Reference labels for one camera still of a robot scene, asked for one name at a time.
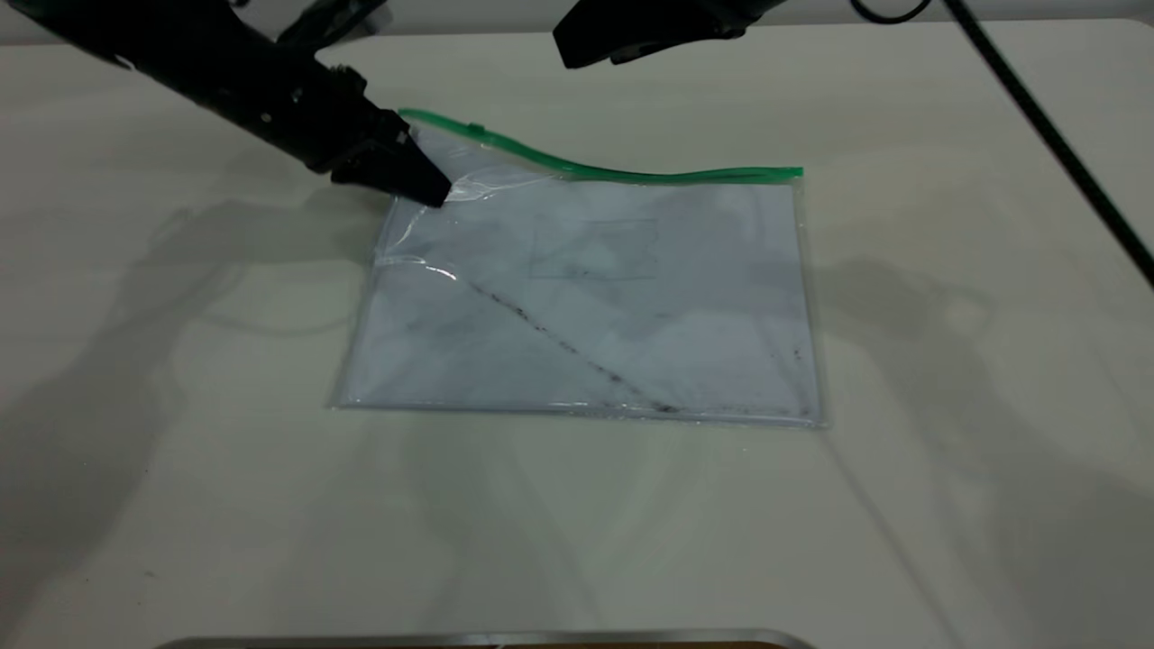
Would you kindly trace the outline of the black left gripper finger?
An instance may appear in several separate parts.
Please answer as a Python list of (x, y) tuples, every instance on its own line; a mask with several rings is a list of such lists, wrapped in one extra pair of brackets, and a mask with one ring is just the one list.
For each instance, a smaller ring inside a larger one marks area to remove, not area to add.
[(396, 196), (441, 208), (450, 179), (421, 151), (411, 135), (397, 135), (383, 152), (383, 187)]
[(354, 161), (344, 161), (334, 167), (330, 179), (334, 184), (355, 185), (395, 196), (383, 187), (383, 155), (362, 155)]

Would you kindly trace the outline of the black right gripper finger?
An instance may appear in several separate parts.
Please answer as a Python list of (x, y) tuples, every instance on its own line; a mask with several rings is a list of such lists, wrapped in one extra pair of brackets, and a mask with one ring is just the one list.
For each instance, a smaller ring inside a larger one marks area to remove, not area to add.
[(639, 1), (578, 1), (552, 35), (565, 69), (624, 64), (642, 45)]
[(729, 42), (733, 33), (705, 33), (705, 36), (690, 37), (688, 40), (660, 40), (660, 42), (636, 42), (623, 49), (614, 50), (609, 55), (610, 65), (624, 65), (645, 57), (655, 55), (664, 50), (681, 49), (694, 44), (694, 42)]

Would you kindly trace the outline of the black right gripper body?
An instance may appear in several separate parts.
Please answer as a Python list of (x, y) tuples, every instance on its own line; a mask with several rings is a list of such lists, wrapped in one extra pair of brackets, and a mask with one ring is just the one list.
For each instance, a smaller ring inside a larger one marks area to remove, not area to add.
[(782, 1), (636, 1), (624, 32), (632, 42), (734, 40)]

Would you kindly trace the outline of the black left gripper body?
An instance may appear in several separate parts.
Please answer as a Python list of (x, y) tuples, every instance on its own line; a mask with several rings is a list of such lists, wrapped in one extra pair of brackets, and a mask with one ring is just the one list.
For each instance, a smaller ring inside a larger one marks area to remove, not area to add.
[(383, 155), (409, 124), (379, 109), (364, 95), (367, 83), (357, 70), (339, 66), (302, 66), (304, 164), (315, 173), (362, 155)]

